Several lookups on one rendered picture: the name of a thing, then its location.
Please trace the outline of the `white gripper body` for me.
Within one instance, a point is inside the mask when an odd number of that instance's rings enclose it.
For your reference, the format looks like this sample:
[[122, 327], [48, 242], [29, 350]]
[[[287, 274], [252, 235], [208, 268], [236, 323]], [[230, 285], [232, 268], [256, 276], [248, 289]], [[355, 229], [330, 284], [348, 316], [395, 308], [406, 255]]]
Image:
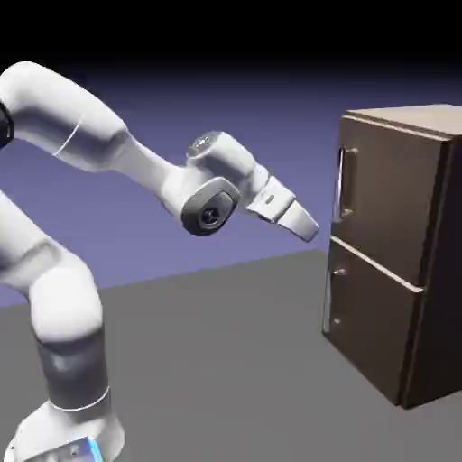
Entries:
[[277, 221], [277, 225], [290, 231], [304, 242], [312, 241], [319, 231], [317, 221], [298, 200], [294, 200], [289, 205]]

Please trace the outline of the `large dark brown cabinet door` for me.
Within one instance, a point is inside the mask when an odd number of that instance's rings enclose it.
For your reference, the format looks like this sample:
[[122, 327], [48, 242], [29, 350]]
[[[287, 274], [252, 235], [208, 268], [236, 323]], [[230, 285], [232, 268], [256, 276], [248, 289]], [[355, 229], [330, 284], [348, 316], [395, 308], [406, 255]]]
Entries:
[[333, 236], [406, 282], [424, 284], [432, 207], [444, 177], [450, 134], [345, 115], [339, 148], [358, 150], [353, 213]]

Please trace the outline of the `small dark brown cabinet door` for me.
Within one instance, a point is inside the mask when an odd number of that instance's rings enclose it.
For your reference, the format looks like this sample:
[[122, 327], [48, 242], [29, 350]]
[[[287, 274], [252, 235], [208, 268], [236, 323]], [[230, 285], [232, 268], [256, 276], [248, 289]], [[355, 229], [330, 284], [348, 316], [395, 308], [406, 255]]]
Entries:
[[399, 405], [413, 315], [425, 290], [332, 236], [327, 273], [339, 267], [347, 275], [332, 285], [338, 323], [322, 333], [380, 393]]

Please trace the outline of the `dark brown wooden cabinet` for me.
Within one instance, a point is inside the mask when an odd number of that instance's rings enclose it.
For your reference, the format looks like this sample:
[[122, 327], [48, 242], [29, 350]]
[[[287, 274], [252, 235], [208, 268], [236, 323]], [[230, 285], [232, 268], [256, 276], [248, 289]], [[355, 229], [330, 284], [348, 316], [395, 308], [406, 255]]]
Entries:
[[414, 311], [407, 377], [397, 405], [412, 409], [462, 391], [462, 106], [356, 109], [347, 115], [453, 137], [440, 191], [434, 196], [426, 272], [419, 286], [425, 293]]

